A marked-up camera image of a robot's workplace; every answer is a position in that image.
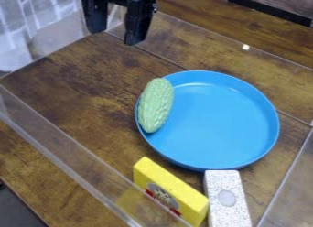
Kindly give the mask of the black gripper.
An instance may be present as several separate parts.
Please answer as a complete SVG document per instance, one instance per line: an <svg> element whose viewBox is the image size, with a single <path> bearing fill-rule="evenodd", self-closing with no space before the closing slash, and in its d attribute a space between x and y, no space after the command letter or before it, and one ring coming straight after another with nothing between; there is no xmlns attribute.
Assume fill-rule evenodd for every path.
<svg viewBox="0 0 313 227"><path fill-rule="evenodd" d="M107 29L107 3L126 6L124 44L135 45L148 34L156 0L80 0L88 31L96 34Z"/></svg>

